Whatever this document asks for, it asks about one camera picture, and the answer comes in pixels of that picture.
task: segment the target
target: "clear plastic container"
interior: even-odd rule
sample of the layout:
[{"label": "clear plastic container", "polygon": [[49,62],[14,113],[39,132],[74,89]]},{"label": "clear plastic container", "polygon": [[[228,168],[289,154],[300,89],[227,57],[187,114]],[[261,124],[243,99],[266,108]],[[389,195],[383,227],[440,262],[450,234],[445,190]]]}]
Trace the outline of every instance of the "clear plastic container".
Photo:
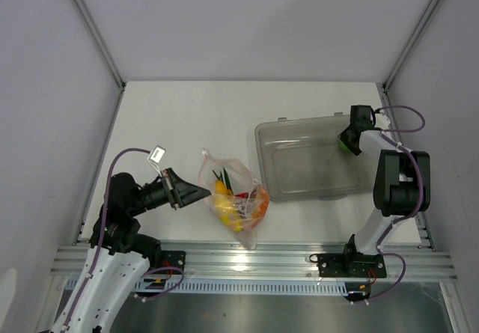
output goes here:
[{"label": "clear plastic container", "polygon": [[271,201],[339,199],[371,192],[373,170],[367,155],[355,156],[338,135],[349,115],[279,119],[255,130],[261,179]]}]

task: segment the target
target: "plastic bag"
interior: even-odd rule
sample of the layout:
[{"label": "plastic bag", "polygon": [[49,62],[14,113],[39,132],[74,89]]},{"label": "plastic bag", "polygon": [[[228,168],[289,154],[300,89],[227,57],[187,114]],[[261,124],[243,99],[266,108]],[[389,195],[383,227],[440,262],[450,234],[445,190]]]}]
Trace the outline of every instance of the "plastic bag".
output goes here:
[{"label": "plastic bag", "polygon": [[203,155],[199,184],[211,191],[205,201],[240,243],[254,249],[269,205],[266,189],[238,159],[215,159],[207,150]]}]

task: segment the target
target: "metal bracket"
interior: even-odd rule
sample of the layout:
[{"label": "metal bracket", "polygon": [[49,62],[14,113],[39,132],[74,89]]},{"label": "metal bracket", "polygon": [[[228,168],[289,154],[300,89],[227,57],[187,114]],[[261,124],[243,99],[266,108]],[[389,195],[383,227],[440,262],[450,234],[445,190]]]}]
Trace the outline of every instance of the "metal bracket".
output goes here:
[{"label": "metal bracket", "polygon": [[378,254],[376,256],[366,256],[358,262],[349,262],[346,265],[345,256],[334,253],[318,254],[318,269],[320,277],[324,278],[371,278],[368,270],[372,269],[377,278],[386,278],[386,267],[384,258]]}]

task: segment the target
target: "wire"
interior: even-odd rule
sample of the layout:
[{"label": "wire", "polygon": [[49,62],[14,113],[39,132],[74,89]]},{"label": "wire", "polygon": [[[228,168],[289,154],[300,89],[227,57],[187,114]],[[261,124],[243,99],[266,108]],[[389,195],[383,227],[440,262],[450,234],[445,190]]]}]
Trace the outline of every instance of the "wire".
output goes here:
[{"label": "wire", "polygon": [[396,146],[398,150],[403,151],[409,158],[409,160],[412,163],[412,166],[414,167],[414,171],[416,173],[416,177],[418,178],[418,189],[419,189],[419,197],[418,197],[418,202],[416,203],[414,210],[407,216],[400,217],[398,219],[395,219],[389,226],[388,228],[385,229],[383,234],[379,237],[379,239],[376,242],[376,247],[377,251],[379,254],[381,254],[383,257],[396,257],[400,259],[401,263],[403,264],[403,269],[398,277],[398,279],[390,286],[387,290],[382,291],[381,293],[376,294],[373,297],[370,297],[369,300],[371,299],[376,299],[379,298],[380,296],[384,296],[386,293],[391,292],[404,278],[404,275],[406,274],[407,270],[407,265],[406,265],[406,260],[401,256],[400,254],[397,253],[385,253],[381,251],[381,244],[384,241],[384,239],[388,236],[388,234],[392,231],[394,226],[402,221],[405,221],[407,219],[411,219],[416,217],[416,215],[419,213],[419,210],[421,209],[423,199],[424,199],[424,182],[421,174],[421,170],[418,166],[418,163],[415,161],[414,157],[412,154],[401,144],[398,144],[396,141],[390,139],[388,136],[386,136],[384,133],[381,132],[382,138],[384,138],[389,144],[392,144],[393,146]]},{"label": "wire", "polygon": [[311,263],[318,263],[317,256],[318,256],[318,253],[310,254],[310,255],[309,255],[309,261],[310,261]]},{"label": "wire", "polygon": [[[167,267],[171,267],[171,264],[167,260],[164,260],[162,263]],[[169,274],[170,274],[170,276],[168,278],[166,278],[166,280],[170,279],[171,276],[173,275],[173,269],[170,269]]]},{"label": "wire", "polygon": [[369,270],[371,271],[371,274],[373,275],[373,278],[374,278],[373,283],[370,284],[370,285],[372,286],[373,284],[376,283],[376,281],[377,281],[377,276],[376,276],[376,273],[374,273],[374,269],[369,268]]},{"label": "wire", "polygon": [[177,267],[161,267],[161,268],[156,268],[156,269],[152,269],[151,271],[148,271],[146,272],[143,277],[147,276],[147,275],[152,275],[153,273],[158,273],[158,272],[164,272],[164,271],[175,271],[175,272],[179,272],[181,274],[181,279],[178,283],[174,284],[172,287],[168,288],[167,290],[164,290],[163,292],[161,293],[158,293],[154,296],[151,296],[151,297],[143,297],[143,296],[140,296],[138,294],[135,294],[135,297],[136,298],[141,298],[141,300],[143,302],[146,302],[146,301],[152,301],[154,299],[157,299],[161,296],[164,296],[165,294],[167,293],[170,293],[172,290],[174,290],[175,288],[178,288],[178,286],[180,286],[180,284],[183,283],[183,280],[185,279],[185,272],[181,269],[181,268],[177,268]]},{"label": "wire", "polygon": [[412,107],[409,107],[409,106],[405,106],[405,105],[392,105],[392,106],[383,106],[383,107],[380,107],[378,108],[375,112],[377,114],[379,114],[380,111],[382,110],[389,110],[389,109],[405,109],[405,110],[409,110],[409,111],[412,111],[414,112],[415,114],[417,114],[417,116],[419,116],[419,118],[421,119],[421,125],[416,128],[416,129],[384,129],[383,132],[404,132],[404,133],[412,133],[412,132],[417,132],[417,131],[421,131],[425,126],[426,126],[426,119],[424,118],[424,116],[422,115],[422,113],[420,113],[418,110],[416,109],[413,109]]},{"label": "wire", "polygon": [[101,225],[100,225],[100,237],[98,238],[98,243],[97,243],[97,250],[95,251],[94,259],[91,263],[90,269],[88,270],[87,277],[82,282],[82,285],[80,286],[75,298],[73,299],[72,305],[70,307],[70,310],[68,311],[67,318],[65,319],[64,326],[68,327],[68,324],[70,324],[70,321],[72,319],[73,312],[75,311],[76,306],[78,305],[78,302],[80,300],[80,297],[83,294],[83,291],[85,290],[88,280],[90,279],[89,277],[92,276],[93,271],[97,267],[98,263],[98,258],[100,256],[100,251],[102,248],[103,240],[105,238],[105,226],[106,226],[106,213],[107,213],[107,208],[108,208],[108,199],[110,195],[110,185],[112,183],[112,175],[113,175],[113,169],[115,168],[115,165],[117,161],[124,155],[125,153],[128,152],[142,152],[142,153],[150,153],[148,150],[144,150],[142,148],[127,148],[123,151],[121,151],[116,157],[113,159],[112,163],[110,164],[110,169],[108,170],[108,174],[106,176],[106,187],[105,187],[105,196],[103,199],[103,208],[101,212]]},{"label": "wire", "polygon": [[406,109],[406,110],[410,110],[410,111],[416,113],[417,116],[419,116],[419,118],[421,119],[421,125],[417,129],[384,129],[383,131],[381,131],[381,137],[384,140],[386,140],[389,144],[395,146],[398,150],[404,152],[408,156],[408,159],[411,161],[412,166],[413,166],[414,171],[415,171],[415,174],[416,174],[416,177],[418,179],[419,196],[418,196],[418,202],[416,203],[412,212],[407,216],[395,219],[385,229],[385,231],[382,233],[382,235],[379,237],[379,239],[376,242],[376,249],[377,249],[379,254],[381,254],[383,257],[396,257],[396,258],[398,258],[401,261],[401,263],[403,264],[403,268],[402,268],[401,273],[399,274],[399,277],[397,278],[397,280],[387,290],[384,290],[381,293],[378,293],[375,296],[370,297],[368,299],[369,301],[372,300],[372,299],[379,298],[380,296],[384,296],[385,294],[391,292],[404,279],[404,276],[406,275],[406,270],[407,270],[406,260],[400,254],[391,253],[391,252],[388,252],[388,253],[383,252],[381,250],[381,244],[385,240],[385,238],[388,236],[388,234],[392,231],[392,229],[394,228],[394,226],[396,224],[398,224],[402,221],[405,221],[407,219],[411,219],[411,218],[416,217],[416,215],[419,213],[419,210],[421,209],[421,206],[423,204],[423,199],[424,199],[424,181],[423,181],[423,177],[422,177],[422,174],[421,174],[421,169],[419,168],[418,163],[416,162],[416,160],[414,159],[412,154],[409,152],[409,150],[407,150],[402,144],[399,144],[396,141],[394,141],[393,139],[389,138],[387,135],[385,135],[384,132],[417,132],[417,131],[421,131],[424,128],[424,126],[426,126],[426,119],[424,118],[422,113],[420,113],[418,110],[413,109],[412,107],[409,107],[409,106],[405,106],[405,105],[384,106],[384,107],[381,107],[381,108],[377,109],[375,112],[379,113],[381,110],[385,110],[385,109]]}]

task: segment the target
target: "yellow bell pepper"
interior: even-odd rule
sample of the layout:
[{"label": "yellow bell pepper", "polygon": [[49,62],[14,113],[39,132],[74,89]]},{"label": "yellow bell pepper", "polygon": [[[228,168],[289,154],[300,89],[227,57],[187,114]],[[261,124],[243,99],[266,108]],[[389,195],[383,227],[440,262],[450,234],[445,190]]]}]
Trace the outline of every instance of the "yellow bell pepper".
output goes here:
[{"label": "yellow bell pepper", "polygon": [[242,217],[235,207],[234,197],[214,195],[213,204],[216,214],[225,226],[233,232],[240,232],[242,230]]}]

